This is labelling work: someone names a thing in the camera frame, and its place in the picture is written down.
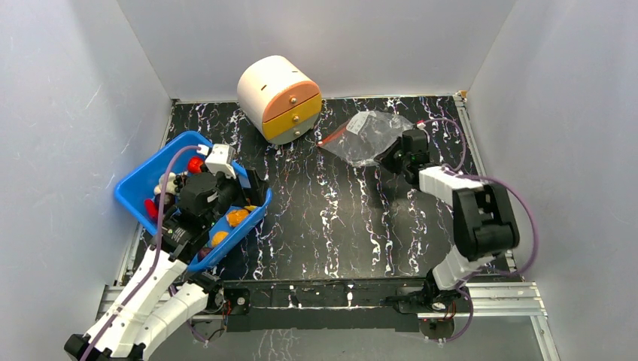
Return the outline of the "orange tangerine toy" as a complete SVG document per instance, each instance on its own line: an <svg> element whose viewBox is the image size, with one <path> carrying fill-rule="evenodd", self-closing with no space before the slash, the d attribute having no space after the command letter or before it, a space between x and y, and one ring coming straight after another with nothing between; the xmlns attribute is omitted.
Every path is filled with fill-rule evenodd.
<svg viewBox="0 0 638 361"><path fill-rule="evenodd" d="M251 212L245 208L233 209L226 215L226 221L229 226L235 228L239 226L247 217L249 217Z"/></svg>

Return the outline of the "clear zip top bag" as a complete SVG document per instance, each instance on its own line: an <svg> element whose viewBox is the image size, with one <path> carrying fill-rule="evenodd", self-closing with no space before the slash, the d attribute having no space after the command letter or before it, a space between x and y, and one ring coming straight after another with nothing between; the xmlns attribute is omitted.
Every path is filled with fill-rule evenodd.
<svg viewBox="0 0 638 361"><path fill-rule="evenodd" d="M375 158L413 127L399 114L360 111L317 145L353 167L374 166Z"/></svg>

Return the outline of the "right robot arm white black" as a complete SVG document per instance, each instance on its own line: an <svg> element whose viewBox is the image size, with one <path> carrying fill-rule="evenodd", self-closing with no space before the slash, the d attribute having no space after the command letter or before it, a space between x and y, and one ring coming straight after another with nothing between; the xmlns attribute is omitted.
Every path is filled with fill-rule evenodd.
<svg viewBox="0 0 638 361"><path fill-rule="evenodd" d="M423 193L451 206L453 244L443 261L428 271L420 290L388 296L396 309L415 305L444 311L466 297L466 282L487 263L516 248L518 225L508 190L494 182L473 180L430 160L428 137L422 130L404 131L375 161Z"/></svg>

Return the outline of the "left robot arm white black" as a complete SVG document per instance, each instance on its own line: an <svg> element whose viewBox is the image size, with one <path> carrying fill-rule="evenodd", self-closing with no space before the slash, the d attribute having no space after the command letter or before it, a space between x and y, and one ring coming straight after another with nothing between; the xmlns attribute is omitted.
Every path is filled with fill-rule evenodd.
<svg viewBox="0 0 638 361"><path fill-rule="evenodd" d="M200 172L159 213L156 240L104 315L64 345L72 360L146 360L181 324L224 304L204 270L242 240L265 213L272 193L253 168L235 177Z"/></svg>

